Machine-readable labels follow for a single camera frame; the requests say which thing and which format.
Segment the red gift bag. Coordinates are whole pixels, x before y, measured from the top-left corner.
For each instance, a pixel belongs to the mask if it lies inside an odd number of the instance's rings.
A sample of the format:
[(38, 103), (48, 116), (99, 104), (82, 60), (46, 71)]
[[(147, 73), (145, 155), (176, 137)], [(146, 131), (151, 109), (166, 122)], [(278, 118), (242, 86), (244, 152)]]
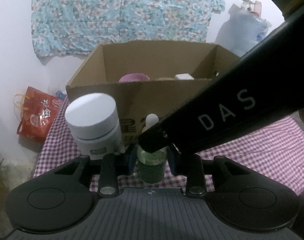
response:
[(47, 134), (63, 103), (58, 97), (44, 93), (33, 87), (28, 87), (14, 106), (20, 110), (20, 122), (17, 135), (40, 144), (45, 143)]

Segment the white supplement bottle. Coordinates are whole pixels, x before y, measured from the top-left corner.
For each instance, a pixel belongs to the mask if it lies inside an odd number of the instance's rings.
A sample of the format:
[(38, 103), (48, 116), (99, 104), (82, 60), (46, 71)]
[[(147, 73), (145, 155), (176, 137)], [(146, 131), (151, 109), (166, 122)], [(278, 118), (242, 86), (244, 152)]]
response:
[(64, 116), (81, 154), (98, 160), (125, 152), (117, 105), (110, 95), (80, 96), (68, 105)]

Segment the floral teal cloth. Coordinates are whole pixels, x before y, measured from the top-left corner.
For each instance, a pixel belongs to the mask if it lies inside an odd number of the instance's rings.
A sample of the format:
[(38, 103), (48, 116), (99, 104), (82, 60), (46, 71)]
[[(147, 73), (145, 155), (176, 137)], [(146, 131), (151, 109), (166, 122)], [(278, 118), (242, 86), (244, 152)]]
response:
[(134, 40), (204, 43), (225, 0), (32, 0), (31, 9), (34, 52), (52, 57)]

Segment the green dropper bottle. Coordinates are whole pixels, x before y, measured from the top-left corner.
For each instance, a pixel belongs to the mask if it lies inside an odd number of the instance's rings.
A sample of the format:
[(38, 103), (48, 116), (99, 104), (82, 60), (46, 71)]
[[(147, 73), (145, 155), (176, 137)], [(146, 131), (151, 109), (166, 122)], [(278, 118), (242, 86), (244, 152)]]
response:
[(139, 176), (142, 181), (148, 184), (156, 184), (163, 179), (167, 159), (165, 148), (149, 153), (138, 146), (137, 158)]

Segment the purple plastic lid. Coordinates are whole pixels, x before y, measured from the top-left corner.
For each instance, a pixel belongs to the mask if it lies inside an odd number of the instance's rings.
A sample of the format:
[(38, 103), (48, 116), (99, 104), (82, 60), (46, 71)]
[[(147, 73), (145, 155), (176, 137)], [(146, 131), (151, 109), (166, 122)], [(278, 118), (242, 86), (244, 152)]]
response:
[(120, 83), (124, 83), (124, 82), (146, 82), (146, 81), (150, 81), (150, 78), (143, 73), (126, 74), (119, 79)]

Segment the blue white item on floor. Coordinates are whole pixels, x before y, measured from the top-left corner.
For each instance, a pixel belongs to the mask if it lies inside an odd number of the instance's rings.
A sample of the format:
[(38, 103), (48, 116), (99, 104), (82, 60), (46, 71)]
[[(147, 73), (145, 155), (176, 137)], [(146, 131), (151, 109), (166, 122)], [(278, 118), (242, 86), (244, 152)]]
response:
[(67, 93), (59, 90), (56, 92), (56, 97), (63, 101), (67, 97)]

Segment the gold lid black jar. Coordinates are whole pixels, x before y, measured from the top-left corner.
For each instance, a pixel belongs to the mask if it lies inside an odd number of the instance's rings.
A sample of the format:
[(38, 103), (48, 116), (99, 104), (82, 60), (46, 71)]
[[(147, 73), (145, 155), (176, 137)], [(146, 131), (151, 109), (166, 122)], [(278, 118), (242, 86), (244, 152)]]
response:
[(156, 81), (172, 81), (172, 80), (175, 80), (175, 79), (172, 77), (159, 77), (156, 79)]

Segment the white charger plug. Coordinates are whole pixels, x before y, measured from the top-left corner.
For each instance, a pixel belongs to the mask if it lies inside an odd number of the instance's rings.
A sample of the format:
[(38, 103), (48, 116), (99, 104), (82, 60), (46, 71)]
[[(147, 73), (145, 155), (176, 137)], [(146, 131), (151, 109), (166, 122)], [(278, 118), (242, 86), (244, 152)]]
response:
[(176, 74), (175, 79), (176, 80), (194, 80), (194, 77), (192, 77), (189, 73), (183, 73), (183, 74)]

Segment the blue water jug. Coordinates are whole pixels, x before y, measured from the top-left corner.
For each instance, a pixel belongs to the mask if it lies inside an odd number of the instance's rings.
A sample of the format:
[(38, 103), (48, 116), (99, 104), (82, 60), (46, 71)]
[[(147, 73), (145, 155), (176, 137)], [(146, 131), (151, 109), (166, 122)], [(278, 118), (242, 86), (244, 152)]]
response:
[(241, 0), (240, 7), (232, 5), (230, 18), (220, 28), (215, 39), (218, 44), (235, 55), (242, 57), (266, 38), (270, 22), (261, 18), (262, 3)]

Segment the purple checkered tablecloth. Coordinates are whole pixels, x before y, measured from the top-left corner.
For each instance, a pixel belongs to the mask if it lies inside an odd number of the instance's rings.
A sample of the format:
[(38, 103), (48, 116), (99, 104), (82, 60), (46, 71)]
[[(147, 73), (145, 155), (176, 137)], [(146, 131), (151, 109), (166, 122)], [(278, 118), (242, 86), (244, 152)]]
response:
[[(34, 177), (80, 155), (64, 113), (64, 100), (39, 155)], [(292, 189), (304, 191), (304, 131), (292, 117), (286, 117), (258, 131), (200, 152), (203, 159), (223, 155)]]

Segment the brown cardboard box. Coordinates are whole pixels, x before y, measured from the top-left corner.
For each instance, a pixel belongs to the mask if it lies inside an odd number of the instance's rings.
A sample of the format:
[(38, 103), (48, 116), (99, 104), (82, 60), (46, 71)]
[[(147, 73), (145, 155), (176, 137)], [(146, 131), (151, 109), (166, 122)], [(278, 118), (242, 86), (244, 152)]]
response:
[[(239, 56), (213, 43), (131, 41), (99, 45), (66, 86), (69, 101), (89, 93), (105, 93), (117, 103), (123, 142), (136, 142), (145, 117), (164, 117), (183, 105), (217, 74), (227, 72)], [(146, 82), (124, 82), (130, 73), (143, 73)], [(189, 73), (194, 80), (176, 80)], [(172, 77), (172, 81), (156, 81)]]

